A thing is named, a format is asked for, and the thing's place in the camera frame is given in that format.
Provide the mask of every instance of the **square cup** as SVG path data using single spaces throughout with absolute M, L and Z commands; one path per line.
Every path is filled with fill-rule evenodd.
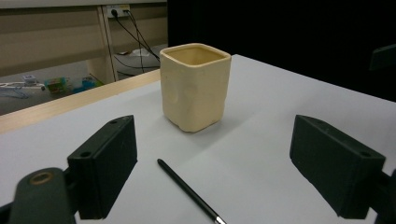
M 231 55 L 191 43 L 160 51 L 163 113 L 184 132 L 198 132 L 224 113 Z

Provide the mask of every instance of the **power strip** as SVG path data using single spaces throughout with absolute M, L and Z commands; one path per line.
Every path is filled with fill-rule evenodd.
M 111 5 L 111 6 L 106 6 L 107 8 L 107 17 L 108 18 L 114 18 L 114 15 L 111 13 L 112 10 L 117 11 L 118 17 L 128 17 L 129 14 L 127 11 L 130 10 L 129 5 Z

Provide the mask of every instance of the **stylus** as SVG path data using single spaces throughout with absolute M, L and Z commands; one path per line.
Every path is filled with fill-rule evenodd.
M 216 224 L 226 224 L 226 222 L 213 210 L 195 191 L 183 181 L 163 160 L 158 159 L 161 168 L 172 177 L 172 179 L 205 211 L 205 213 L 213 218 Z

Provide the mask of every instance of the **wooden desk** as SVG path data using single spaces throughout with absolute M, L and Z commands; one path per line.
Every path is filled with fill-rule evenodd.
M 330 123 L 383 154 L 391 175 L 395 103 L 234 55 L 222 120 L 183 133 L 163 115 L 158 80 L 154 71 L 0 117 L 0 204 L 25 175 L 67 168 L 66 157 L 106 122 L 134 115 L 138 163 L 109 216 L 78 223 L 213 223 L 159 158 L 227 223 L 374 223 L 373 210 L 364 220 L 338 217 L 298 172 L 289 155 L 293 122 L 300 114 Z
M 139 48 L 100 5 L 118 2 L 26 2 L 0 1 L 0 76 L 86 61 L 89 73 L 107 84 L 118 80 L 112 55 Z M 149 46 L 167 43 L 166 2 L 133 4 L 131 13 Z M 130 18 L 120 22 L 135 35 Z

